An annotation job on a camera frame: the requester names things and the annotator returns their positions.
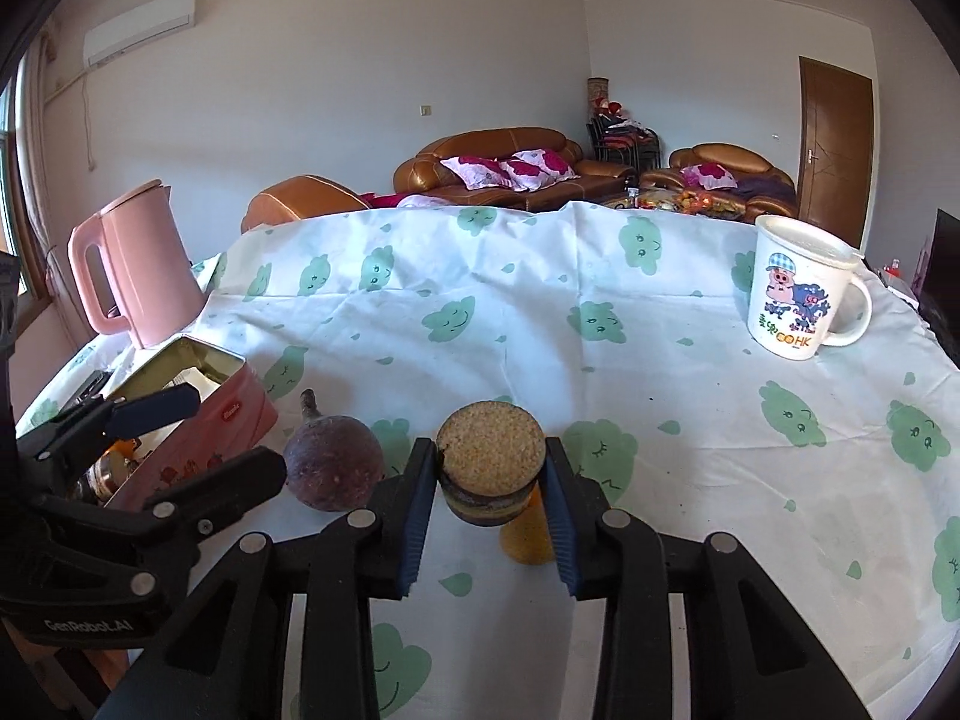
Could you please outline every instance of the mug handle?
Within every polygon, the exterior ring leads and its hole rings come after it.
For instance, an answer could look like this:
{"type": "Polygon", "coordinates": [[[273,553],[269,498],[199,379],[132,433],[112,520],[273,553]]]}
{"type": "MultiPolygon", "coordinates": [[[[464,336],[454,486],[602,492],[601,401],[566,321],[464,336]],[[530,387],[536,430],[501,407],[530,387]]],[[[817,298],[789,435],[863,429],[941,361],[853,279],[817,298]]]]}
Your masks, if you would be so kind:
{"type": "Polygon", "coordinates": [[[123,314],[120,314],[119,317],[107,317],[103,309],[100,308],[96,290],[93,289],[93,279],[90,278],[90,268],[86,266],[86,251],[90,247],[97,247],[100,250],[100,257],[107,265],[104,223],[99,214],[93,215],[77,226],[67,244],[70,267],[73,269],[77,292],[80,293],[80,302],[83,303],[83,309],[90,322],[90,327],[104,336],[130,330],[130,322],[123,314]]]}
{"type": "Polygon", "coordinates": [[[874,313],[874,302],[870,298],[870,290],[867,290],[867,285],[863,283],[863,279],[859,276],[851,276],[850,283],[863,293],[867,300],[867,308],[864,309],[863,316],[860,317],[857,324],[850,330],[844,333],[827,332],[827,335],[821,341],[824,346],[849,346],[867,332],[867,325],[870,324],[870,317],[874,313]]]}

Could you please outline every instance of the air conditioner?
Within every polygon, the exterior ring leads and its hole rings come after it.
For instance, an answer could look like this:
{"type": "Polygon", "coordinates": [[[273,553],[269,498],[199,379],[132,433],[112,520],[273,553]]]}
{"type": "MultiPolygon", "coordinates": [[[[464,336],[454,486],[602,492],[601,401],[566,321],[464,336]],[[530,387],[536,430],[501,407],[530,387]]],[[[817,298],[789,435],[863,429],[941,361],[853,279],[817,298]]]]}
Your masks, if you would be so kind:
{"type": "Polygon", "coordinates": [[[95,26],[83,38],[83,66],[94,68],[193,25],[197,0],[154,0],[95,26]]]}

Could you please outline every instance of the cartoon pig print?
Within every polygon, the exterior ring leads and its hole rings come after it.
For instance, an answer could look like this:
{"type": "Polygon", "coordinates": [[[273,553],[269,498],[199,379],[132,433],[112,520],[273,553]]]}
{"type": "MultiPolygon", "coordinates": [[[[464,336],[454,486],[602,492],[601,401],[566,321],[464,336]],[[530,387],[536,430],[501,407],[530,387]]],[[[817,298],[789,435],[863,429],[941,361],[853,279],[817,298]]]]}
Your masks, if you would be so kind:
{"type": "Polygon", "coordinates": [[[360,289],[367,292],[382,290],[394,272],[394,248],[375,248],[360,266],[360,289]]]}
{"type": "Polygon", "coordinates": [[[776,252],[770,255],[767,264],[767,298],[775,303],[793,303],[794,276],[797,275],[797,266],[793,260],[776,252]]]}

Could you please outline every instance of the wooden door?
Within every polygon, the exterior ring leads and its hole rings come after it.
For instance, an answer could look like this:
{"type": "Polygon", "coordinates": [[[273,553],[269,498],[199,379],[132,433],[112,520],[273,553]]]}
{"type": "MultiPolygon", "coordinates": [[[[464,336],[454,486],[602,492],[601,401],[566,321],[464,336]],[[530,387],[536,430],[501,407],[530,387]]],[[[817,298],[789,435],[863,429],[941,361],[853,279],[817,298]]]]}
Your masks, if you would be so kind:
{"type": "Polygon", "coordinates": [[[874,86],[800,57],[800,218],[859,248],[874,165],[874,86]]]}

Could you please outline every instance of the pink electric kettle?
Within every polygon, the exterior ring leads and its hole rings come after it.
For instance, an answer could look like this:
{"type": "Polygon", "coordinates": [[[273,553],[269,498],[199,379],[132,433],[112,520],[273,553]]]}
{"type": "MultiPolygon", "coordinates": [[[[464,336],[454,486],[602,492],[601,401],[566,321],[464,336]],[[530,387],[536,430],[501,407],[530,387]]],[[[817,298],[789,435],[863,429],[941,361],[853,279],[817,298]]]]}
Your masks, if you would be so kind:
{"type": "Polygon", "coordinates": [[[137,348],[153,346],[193,322],[206,298],[190,271],[170,212],[170,187],[159,178],[128,191],[74,229],[70,266],[90,326],[98,333],[130,332],[137,348]],[[98,247],[120,311],[106,317],[86,264],[98,247]]]}

